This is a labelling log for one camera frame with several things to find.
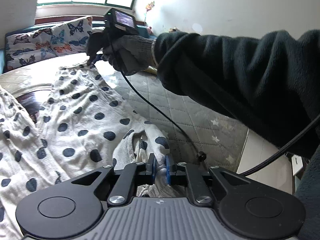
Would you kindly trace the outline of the grey knit gloved hand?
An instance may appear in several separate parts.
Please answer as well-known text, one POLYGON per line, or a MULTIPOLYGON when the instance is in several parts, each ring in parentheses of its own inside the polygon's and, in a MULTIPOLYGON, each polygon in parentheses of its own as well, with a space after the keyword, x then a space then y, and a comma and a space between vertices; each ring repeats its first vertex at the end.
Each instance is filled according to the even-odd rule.
POLYGON ((134 75, 149 67, 157 68, 154 55, 156 40, 136 35, 124 35, 103 48, 104 59, 125 76, 134 75))

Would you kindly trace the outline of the black fleece sleeve forearm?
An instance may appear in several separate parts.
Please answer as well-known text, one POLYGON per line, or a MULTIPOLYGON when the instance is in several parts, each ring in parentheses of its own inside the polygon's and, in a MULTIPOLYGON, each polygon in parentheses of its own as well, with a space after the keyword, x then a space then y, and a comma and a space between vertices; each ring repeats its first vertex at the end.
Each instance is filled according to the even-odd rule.
POLYGON ((260 39, 163 33, 154 44, 158 77, 188 96, 239 120, 277 147, 319 115, 319 31, 286 31, 260 39))

